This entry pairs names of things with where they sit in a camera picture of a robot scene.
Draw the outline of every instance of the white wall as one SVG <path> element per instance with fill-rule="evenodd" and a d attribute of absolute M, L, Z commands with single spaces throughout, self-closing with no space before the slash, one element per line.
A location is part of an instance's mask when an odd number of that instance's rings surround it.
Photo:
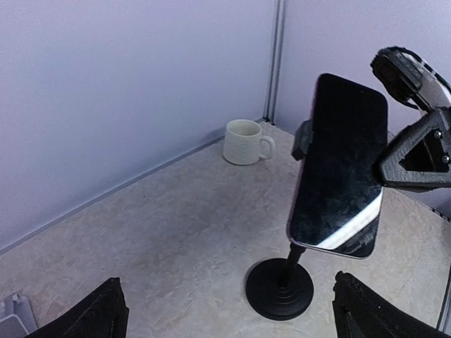
<path fill-rule="evenodd" d="M 391 99 L 371 72 L 370 62 L 387 46 L 417 52 L 451 80 L 450 1 L 286 1 L 275 122 L 288 131 L 294 132 L 309 117 L 314 84 L 321 73 L 346 77 L 384 93 L 389 101 L 389 129 L 394 133 L 417 120 L 419 114 Z M 451 192 L 441 189 L 412 196 L 439 207 L 448 203 Z M 440 209 L 451 214 L 443 206 Z"/>
<path fill-rule="evenodd" d="M 274 2 L 0 3 L 0 250 L 262 116 Z"/>

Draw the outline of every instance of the marble table surface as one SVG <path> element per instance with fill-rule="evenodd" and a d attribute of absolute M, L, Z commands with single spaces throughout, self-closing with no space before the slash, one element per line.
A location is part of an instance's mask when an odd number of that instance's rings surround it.
<path fill-rule="evenodd" d="M 386 189 L 376 248 L 365 260 L 307 251 L 315 286 L 307 312 L 284 323 L 255 313 L 245 275 L 286 257 L 285 225 L 299 163 L 292 135 L 263 124 L 268 161 L 240 167 L 222 142 L 92 204 L 0 256 L 0 298 L 22 290 L 39 326 L 108 277 L 121 278 L 129 338 L 336 337 L 335 274 L 350 272 L 408 314 L 436 326 L 451 263 L 451 227 Z"/>

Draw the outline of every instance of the mug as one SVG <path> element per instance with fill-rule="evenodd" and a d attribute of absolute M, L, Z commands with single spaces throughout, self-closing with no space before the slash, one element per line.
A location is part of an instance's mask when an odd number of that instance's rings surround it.
<path fill-rule="evenodd" d="M 272 137 L 263 136 L 261 126 L 251 120 L 230 121 L 225 127 L 224 158 L 238 165 L 256 163 L 260 158 L 271 158 L 276 144 Z M 269 150 L 264 154 L 261 143 L 266 142 Z"/>

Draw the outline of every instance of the round black base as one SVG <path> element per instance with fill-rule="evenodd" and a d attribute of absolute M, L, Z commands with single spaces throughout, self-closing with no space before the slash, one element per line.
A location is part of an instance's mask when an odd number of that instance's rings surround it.
<path fill-rule="evenodd" d="M 313 299 L 313 282 L 299 264 L 288 286 L 278 286 L 286 261 L 284 258 L 263 261 L 252 269 L 246 281 L 248 302 L 256 312 L 272 320 L 289 320 L 301 315 Z"/>

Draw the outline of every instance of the black smartphone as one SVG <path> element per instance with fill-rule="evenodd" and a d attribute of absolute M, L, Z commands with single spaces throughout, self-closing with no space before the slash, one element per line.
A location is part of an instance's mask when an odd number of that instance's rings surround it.
<path fill-rule="evenodd" d="M 377 161 L 387 146 L 385 97 L 322 74 L 311 112 L 288 236 L 311 249 L 366 258 L 373 251 L 383 188 Z"/>

